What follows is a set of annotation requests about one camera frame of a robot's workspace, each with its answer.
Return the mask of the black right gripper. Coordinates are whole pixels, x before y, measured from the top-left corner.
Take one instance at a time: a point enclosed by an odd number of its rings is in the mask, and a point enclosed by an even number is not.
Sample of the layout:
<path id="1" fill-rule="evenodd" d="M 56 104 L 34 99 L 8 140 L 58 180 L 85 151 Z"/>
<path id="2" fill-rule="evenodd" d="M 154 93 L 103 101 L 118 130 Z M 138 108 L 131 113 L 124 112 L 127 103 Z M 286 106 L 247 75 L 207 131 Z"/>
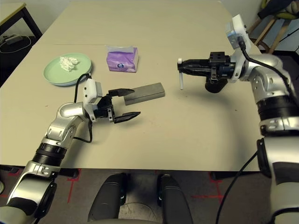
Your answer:
<path id="1" fill-rule="evenodd" d="M 209 82 L 218 83 L 230 79 L 235 70 L 235 62 L 225 52 L 211 52 L 209 59 L 188 59 L 178 63 L 178 71 L 192 76 L 209 76 Z"/>

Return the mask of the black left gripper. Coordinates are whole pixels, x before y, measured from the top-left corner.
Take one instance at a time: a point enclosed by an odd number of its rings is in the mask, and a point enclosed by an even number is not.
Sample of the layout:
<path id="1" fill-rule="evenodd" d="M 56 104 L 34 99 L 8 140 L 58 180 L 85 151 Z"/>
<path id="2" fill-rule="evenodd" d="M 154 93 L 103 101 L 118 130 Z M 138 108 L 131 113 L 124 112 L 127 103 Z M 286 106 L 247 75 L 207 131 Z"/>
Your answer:
<path id="1" fill-rule="evenodd" d="M 122 123 L 129 121 L 138 115 L 141 114 L 141 112 L 128 112 L 124 113 L 121 116 L 116 116 L 114 113 L 114 106 L 112 103 L 112 97 L 118 96 L 123 97 L 126 95 L 129 95 L 131 93 L 134 93 L 135 91 L 133 89 L 126 89 L 126 88 L 119 88 L 114 90 L 109 90 L 108 94 L 103 96 L 100 101 L 97 103 L 97 108 L 94 110 L 94 116 L 95 118 L 108 118 L 110 122 Z"/>

